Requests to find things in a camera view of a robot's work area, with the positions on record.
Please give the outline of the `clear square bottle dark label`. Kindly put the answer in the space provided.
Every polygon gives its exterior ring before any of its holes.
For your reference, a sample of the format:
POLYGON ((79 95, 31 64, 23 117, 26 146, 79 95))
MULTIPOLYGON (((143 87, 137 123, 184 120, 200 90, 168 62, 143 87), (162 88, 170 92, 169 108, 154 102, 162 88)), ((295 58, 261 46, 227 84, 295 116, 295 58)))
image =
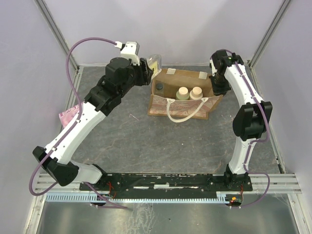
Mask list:
POLYGON ((164 85, 163 83, 157 83, 155 85, 154 95, 164 97, 164 85))

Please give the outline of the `yellow-green lotion bottle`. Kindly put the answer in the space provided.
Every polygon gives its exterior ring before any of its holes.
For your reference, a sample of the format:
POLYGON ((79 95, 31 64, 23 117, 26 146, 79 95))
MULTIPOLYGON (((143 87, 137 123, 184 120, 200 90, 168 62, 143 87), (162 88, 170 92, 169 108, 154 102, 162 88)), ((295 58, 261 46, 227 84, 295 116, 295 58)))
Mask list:
POLYGON ((176 92, 175 98, 177 100, 188 100, 190 98, 188 88, 180 87, 176 92))

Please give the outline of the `clear square bottle yellow liquid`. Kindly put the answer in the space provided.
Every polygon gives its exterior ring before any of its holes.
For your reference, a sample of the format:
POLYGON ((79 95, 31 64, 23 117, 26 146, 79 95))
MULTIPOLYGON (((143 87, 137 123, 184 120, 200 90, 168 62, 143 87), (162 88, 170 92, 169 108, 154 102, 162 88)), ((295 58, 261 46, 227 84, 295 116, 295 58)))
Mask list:
POLYGON ((151 80, 153 80, 162 70, 161 55, 154 54, 147 58, 148 67, 153 71, 151 80))

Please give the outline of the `brown canvas tote bag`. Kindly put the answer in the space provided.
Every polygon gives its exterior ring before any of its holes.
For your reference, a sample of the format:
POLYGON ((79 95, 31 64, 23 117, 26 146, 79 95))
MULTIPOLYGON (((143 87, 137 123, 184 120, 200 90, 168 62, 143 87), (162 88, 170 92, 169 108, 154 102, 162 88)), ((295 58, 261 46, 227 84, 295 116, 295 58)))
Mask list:
POLYGON ((223 98, 215 96, 210 80, 211 74, 173 68, 163 69, 152 81, 148 115, 164 116, 179 123, 191 118, 208 119, 209 112, 213 111, 223 98), (164 97, 154 95, 157 83, 164 85, 164 97), (194 87, 202 89, 203 98, 199 100, 177 100, 176 92, 180 87, 194 87))

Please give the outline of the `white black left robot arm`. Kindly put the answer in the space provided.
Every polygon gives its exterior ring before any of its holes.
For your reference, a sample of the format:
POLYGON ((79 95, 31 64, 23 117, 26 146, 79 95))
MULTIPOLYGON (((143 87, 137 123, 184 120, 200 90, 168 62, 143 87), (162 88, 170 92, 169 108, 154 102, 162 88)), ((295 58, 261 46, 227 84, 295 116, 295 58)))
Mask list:
POLYGON ((68 125, 51 143, 33 150, 35 159, 57 184, 89 182, 96 190, 106 188, 108 179, 100 167, 74 162, 72 156, 87 135, 121 104, 132 87, 150 84, 154 74, 150 63, 145 58, 140 58, 138 65, 126 58, 111 59, 105 74, 86 95, 68 125))

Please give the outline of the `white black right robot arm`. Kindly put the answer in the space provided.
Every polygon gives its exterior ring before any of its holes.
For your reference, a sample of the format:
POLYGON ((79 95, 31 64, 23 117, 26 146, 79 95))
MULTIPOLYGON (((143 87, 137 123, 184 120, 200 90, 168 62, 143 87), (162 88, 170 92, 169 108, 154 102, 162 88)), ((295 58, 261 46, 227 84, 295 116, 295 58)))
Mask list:
POLYGON ((269 120, 273 106, 255 90, 241 56, 226 49, 217 50, 210 58, 210 67, 214 95, 225 95, 233 90, 239 104, 233 120, 236 135, 234 153, 223 178, 224 187, 233 191, 248 177, 249 161, 255 145, 270 138, 269 120))

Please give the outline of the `beige lotion bottle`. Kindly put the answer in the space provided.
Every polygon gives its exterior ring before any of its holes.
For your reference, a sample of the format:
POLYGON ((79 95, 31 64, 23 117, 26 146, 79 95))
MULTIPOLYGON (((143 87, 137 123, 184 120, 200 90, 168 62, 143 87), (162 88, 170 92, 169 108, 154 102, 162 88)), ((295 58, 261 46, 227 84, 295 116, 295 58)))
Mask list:
POLYGON ((200 87, 194 87, 189 93, 190 100, 199 100, 203 98, 202 89, 200 87))

